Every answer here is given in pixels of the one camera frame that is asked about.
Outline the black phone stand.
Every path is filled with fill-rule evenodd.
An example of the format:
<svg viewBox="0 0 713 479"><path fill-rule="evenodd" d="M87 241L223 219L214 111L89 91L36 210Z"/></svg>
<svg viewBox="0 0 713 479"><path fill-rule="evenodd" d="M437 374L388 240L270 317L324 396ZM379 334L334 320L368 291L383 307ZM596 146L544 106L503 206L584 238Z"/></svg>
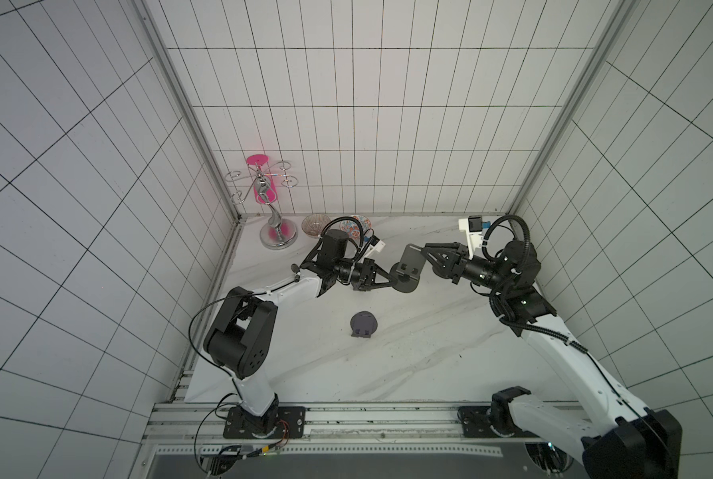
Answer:
<svg viewBox="0 0 713 479"><path fill-rule="evenodd" d="M396 281L393 289L400 293L413 293L420 284L420 276L426 265L426 258L419 245L407 245L402 258L390 269L390 275Z"/></svg>

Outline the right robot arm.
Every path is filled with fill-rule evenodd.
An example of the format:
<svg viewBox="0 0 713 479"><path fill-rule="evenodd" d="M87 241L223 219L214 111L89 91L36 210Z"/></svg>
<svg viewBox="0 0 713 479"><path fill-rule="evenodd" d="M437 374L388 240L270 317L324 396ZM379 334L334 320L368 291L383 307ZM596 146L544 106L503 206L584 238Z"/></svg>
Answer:
<svg viewBox="0 0 713 479"><path fill-rule="evenodd" d="M506 215L488 228L479 217L461 222L465 243L420 249L438 277L486 287L495 318L551 366L588 418L578 420L522 386L494 393L488 423L500 437L534 434L578 461L591 478L676 478L683 429L631 393L569 331L534 282L541 263L526 221Z"/></svg>

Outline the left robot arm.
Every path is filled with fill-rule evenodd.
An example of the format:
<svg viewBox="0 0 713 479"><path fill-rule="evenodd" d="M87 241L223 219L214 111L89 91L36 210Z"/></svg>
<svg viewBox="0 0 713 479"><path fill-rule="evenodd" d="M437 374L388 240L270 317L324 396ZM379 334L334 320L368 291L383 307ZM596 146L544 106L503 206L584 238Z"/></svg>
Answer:
<svg viewBox="0 0 713 479"><path fill-rule="evenodd" d="M383 248L358 219L339 217L323 227L302 263L292 266L292 279L262 291L235 287L218 299L221 308L194 351L232 379L239 399L233 409L254 435L268 437L280 422L278 394L262 371L279 308L321 297L337 283L356 291L393 287L396 279L370 258Z"/></svg>

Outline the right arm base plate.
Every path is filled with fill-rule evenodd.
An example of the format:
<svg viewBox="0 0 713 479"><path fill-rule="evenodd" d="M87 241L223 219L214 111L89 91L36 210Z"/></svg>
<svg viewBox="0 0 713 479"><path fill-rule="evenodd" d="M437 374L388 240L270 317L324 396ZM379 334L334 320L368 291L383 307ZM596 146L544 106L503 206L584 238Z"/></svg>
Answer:
<svg viewBox="0 0 713 479"><path fill-rule="evenodd" d="M491 412L489 405L461 406L458 422L465 438L477 439L538 439L538 436L519 429L504 412Z"/></svg>

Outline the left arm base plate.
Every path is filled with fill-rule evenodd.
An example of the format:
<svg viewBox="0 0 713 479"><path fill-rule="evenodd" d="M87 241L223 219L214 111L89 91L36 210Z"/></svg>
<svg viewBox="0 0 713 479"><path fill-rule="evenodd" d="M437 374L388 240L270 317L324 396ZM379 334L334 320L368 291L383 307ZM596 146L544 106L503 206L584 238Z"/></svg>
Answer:
<svg viewBox="0 0 713 479"><path fill-rule="evenodd" d="M265 415L254 416L240 406L229 409L223 431L225 439L280 440L304 435L307 409L302 406L272 406Z"/></svg>

